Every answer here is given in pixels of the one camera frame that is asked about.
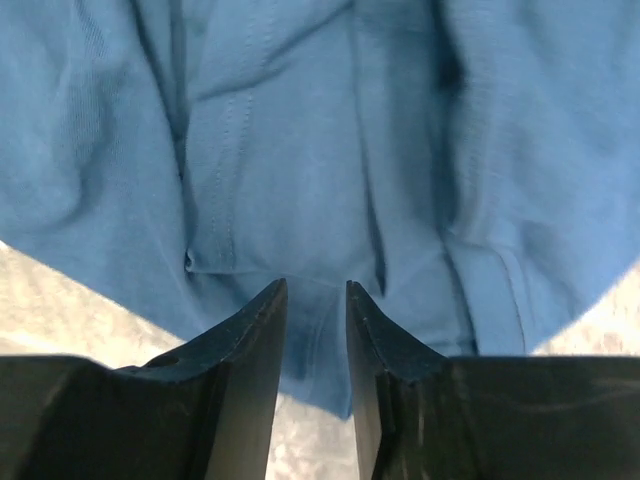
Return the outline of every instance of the beige surface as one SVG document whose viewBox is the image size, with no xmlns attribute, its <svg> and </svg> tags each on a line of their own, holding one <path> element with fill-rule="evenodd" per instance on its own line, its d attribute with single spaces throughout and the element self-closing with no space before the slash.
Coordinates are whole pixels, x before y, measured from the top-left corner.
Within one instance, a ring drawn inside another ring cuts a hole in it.
<svg viewBox="0 0 640 480">
<path fill-rule="evenodd" d="M 639 293 L 640 268 L 541 353 L 640 353 Z M 120 367 L 142 364 L 179 343 L 0 244 L 0 354 L 69 352 Z M 280 397 L 267 479 L 357 478 L 351 422 Z"/>
</svg>

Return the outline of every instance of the crumpled blue cloth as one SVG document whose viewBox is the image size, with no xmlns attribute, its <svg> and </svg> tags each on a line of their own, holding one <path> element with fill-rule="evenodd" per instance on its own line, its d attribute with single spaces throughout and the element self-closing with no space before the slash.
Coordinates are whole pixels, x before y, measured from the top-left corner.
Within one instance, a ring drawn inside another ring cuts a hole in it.
<svg viewBox="0 0 640 480">
<path fill-rule="evenodd" d="M 524 355 L 640 252 L 640 3 L 1 0 L 0 238 L 190 339 L 275 278 L 350 414 L 344 286 Z"/>
</svg>

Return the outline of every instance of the folded cloth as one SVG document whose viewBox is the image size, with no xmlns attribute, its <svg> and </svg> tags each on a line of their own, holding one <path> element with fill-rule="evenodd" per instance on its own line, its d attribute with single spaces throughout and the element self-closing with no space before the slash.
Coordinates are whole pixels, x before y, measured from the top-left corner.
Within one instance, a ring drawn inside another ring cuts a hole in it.
<svg viewBox="0 0 640 480">
<path fill-rule="evenodd" d="M 281 390 L 350 414 L 344 286 L 524 355 L 640 251 L 640 4 L 4 0 L 0 238 L 186 339 L 289 282 Z"/>
</svg>

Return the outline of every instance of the mottled tabletop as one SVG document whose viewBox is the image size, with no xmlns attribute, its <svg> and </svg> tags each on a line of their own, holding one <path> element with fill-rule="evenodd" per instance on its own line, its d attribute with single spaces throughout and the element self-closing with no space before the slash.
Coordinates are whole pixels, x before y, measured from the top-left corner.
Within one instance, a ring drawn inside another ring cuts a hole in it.
<svg viewBox="0 0 640 480">
<path fill-rule="evenodd" d="M 73 353 L 140 365 L 181 341 L 0 244 L 0 354 Z M 538 354 L 639 354 L 640 266 Z M 353 423 L 279 396 L 268 480 L 358 478 Z"/>
</svg>

